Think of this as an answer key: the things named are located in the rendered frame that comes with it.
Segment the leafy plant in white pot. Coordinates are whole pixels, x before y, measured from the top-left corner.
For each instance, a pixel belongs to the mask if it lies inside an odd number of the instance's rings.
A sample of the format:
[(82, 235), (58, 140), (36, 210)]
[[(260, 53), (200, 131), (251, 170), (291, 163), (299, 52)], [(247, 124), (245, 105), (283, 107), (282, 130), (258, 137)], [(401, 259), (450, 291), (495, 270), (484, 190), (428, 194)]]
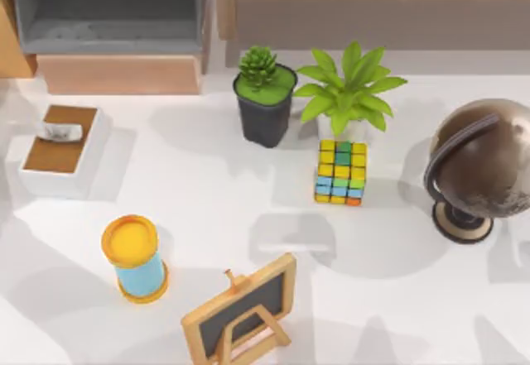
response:
[(301, 112), (301, 120), (309, 122), (319, 116), (328, 118), (333, 138), (339, 138), (347, 128), (366, 121), (385, 132), (386, 118), (393, 116), (389, 103), (381, 94), (402, 87), (407, 79), (391, 74), (383, 65), (383, 46), (363, 52), (357, 41), (343, 51), (341, 66), (324, 50), (311, 50), (313, 65), (303, 65), (297, 73), (312, 79), (293, 93), (308, 102)]

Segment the wooden framed blackboard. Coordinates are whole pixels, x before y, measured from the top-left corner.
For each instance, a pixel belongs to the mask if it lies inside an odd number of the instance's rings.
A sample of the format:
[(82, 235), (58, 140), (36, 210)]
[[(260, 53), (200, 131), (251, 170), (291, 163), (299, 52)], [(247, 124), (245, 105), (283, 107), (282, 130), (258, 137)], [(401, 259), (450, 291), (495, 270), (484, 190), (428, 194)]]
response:
[(252, 365), (292, 342), (280, 320), (292, 311), (295, 257), (285, 253), (249, 276), (225, 275), (230, 288), (181, 320), (193, 365)]

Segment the wooden cupboard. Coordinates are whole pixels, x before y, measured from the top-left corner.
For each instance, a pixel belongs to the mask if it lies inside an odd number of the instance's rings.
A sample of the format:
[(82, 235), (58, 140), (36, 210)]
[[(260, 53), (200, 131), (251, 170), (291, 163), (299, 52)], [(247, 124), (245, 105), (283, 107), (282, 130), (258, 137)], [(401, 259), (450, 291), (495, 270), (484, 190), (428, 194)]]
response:
[(406, 74), (530, 74), (530, 0), (215, 0), (211, 66), (252, 44), (290, 63), (311, 47), (384, 46)]

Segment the brown globe on stand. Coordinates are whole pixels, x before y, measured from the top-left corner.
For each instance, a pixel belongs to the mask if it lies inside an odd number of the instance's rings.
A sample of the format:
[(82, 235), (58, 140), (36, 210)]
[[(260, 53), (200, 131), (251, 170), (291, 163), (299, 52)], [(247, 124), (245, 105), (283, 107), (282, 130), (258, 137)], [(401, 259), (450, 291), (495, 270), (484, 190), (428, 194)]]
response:
[(530, 209), (530, 107), (504, 98), (458, 107), (431, 140), (423, 184), (438, 231), (485, 239), (494, 220)]

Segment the succulent in black pot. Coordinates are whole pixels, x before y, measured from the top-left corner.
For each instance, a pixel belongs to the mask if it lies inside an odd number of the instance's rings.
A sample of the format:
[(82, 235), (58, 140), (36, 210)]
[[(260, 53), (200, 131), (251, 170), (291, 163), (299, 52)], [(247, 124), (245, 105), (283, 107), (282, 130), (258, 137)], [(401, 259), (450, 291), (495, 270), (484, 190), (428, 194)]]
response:
[(238, 67), (233, 91), (243, 136), (260, 146), (274, 148), (288, 129), (297, 74), (277, 62), (277, 55), (265, 46), (250, 47)]

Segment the yellow and blue can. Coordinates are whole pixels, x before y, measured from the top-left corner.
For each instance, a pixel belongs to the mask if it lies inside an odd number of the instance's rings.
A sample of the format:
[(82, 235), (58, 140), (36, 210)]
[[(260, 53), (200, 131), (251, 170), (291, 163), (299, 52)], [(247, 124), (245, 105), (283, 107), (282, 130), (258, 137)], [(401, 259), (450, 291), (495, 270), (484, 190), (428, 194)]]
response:
[(157, 228), (149, 219), (136, 214), (115, 219), (104, 230), (101, 247), (127, 300), (146, 304), (166, 292), (169, 271), (159, 253)]

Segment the pale wooden drawer front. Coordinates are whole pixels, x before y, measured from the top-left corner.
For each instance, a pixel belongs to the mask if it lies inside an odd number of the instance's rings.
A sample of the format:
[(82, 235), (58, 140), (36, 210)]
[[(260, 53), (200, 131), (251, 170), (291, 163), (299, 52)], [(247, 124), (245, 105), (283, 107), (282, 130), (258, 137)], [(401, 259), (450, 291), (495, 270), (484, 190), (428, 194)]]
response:
[(38, 55), (51, 94), (199, 94), (200, 55)]

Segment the colourful puzzle cube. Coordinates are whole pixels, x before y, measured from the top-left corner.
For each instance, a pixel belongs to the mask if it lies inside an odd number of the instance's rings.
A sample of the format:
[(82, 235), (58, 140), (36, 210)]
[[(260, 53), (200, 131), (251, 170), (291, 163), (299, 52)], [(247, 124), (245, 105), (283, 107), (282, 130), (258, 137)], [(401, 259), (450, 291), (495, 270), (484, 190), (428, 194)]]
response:
[(363, 142), (320, 141), (314, 200), (357, 207), (367, 181), (368, 147)]

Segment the white tissue box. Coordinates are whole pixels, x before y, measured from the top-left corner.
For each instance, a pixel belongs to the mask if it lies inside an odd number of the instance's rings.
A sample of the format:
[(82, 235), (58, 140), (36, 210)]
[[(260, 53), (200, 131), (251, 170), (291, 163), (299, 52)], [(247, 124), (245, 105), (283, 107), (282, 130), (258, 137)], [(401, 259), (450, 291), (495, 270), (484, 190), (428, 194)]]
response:
[(79, 142), (57, 143), (35, 138), (19, 176), (32, 195), (85, 199), (99, 168), (113, 127), (112, 118), (100, 108), (51, 105), (45, 122), (79, 124)]

